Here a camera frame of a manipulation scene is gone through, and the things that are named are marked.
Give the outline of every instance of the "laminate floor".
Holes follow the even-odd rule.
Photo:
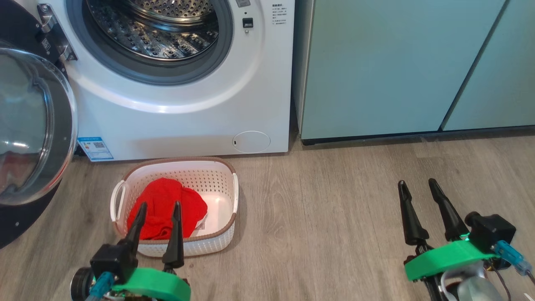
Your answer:
[[[427,179],[461,216],[498,213],[517,226],[513,245],[535,263],[535,136],[411,138],[304,147],[287,154],[227,157],[240,181],[234,239],[224,251],[187,258],[178,274],[192,300],[429,300],[407,281],[397,182],[404,179],[433,246],[445,244]],[[117,241],[110,194],[136,162],[77,158],[49,207],[0,251],[0,300],[70,300],[74,272]],[[139,256],[140,266],[162,268]],[[535,298],[514,269],[513,300]],[[505,296],[494,275],[492,281]]]

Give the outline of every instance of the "stainless steel drum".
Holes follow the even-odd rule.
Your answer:
[[[116,43],[137,55],[181,61],[210,48],[219,35],[207,0],[86,0],[95,21]]]

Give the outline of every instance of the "washing machine door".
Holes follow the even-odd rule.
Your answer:
[[[17,27],[2,24],[7,20],[17,20]],[[71,87],[39,55],[47,45],[36,37],[38,26],[17,3],[0,4],[0,248],[44,211],[77,137]]]

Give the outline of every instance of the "door hinge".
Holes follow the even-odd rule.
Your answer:
[[[59,59],[62,61],[77,60],[78,57],[74,53],[71,44],[69,43],[65,32],[58,22],[58,18],[52,10],[50,4],[38,4],[37,12],[42,22],[42,35],[39,36],[41,45],[45,48],[47,55],[57,53]]]

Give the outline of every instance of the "basket handle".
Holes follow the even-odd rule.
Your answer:
[[[116,213],[115,211],[115,203],[117,201],[117,192],[119,192],[119,189],[122,189],[121,191],[121,201],[119,202],[119,212]],[[115,185],[115,188],[113,189],[113,192],[111,193],[111,200],[110,200],[110,217],[111,221],[115,223],[117,221],[118,215],[121,212],[121,208],[123,206],[123,200],[125,198],[125,181],[121,180],[117,185]]]
[[[238,176],[236,174],[232,174],[232,177],[234,179],[234,208],[233,213],[238,213],[238,197],[240,194],[240,188],[238,186]]]

